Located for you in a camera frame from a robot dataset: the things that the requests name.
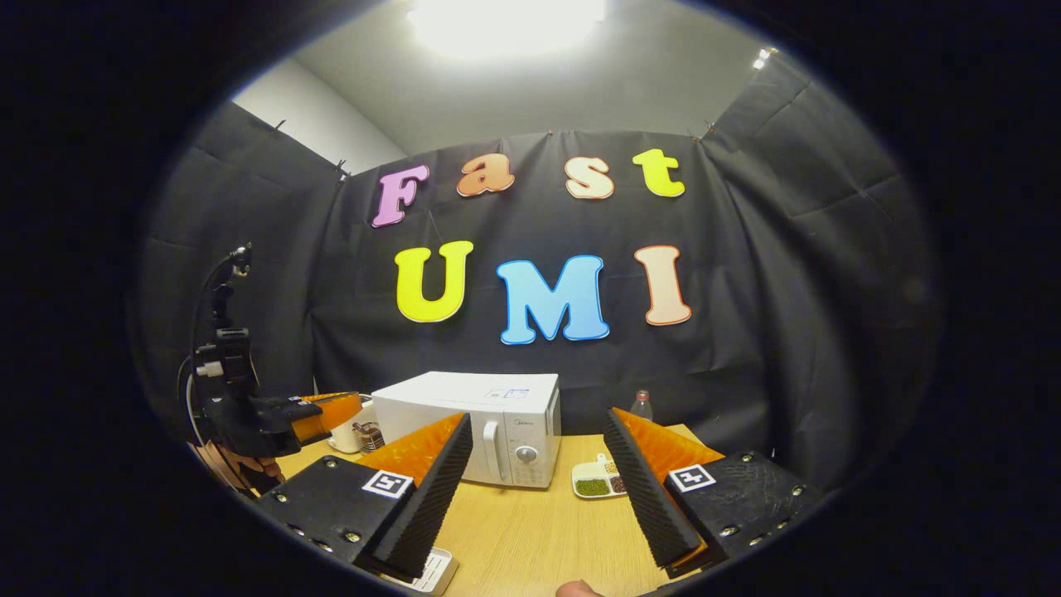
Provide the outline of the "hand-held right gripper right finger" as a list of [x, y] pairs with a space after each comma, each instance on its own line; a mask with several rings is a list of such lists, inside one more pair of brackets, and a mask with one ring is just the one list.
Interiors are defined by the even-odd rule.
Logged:
[[761, 551], [821, 501], [755, 451], [724, 456], [633, 412], [610, 409], [603, 439], [653, 562], [672, 579]]

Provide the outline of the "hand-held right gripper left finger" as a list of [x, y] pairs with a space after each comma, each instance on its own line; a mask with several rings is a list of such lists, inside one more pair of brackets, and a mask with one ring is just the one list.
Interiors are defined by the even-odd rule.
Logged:
[[453, 412], [356, 461], [321, 457], [255, 503], [315, 551], [410, 581], [424, 573], [472, 449], [470, 414]]

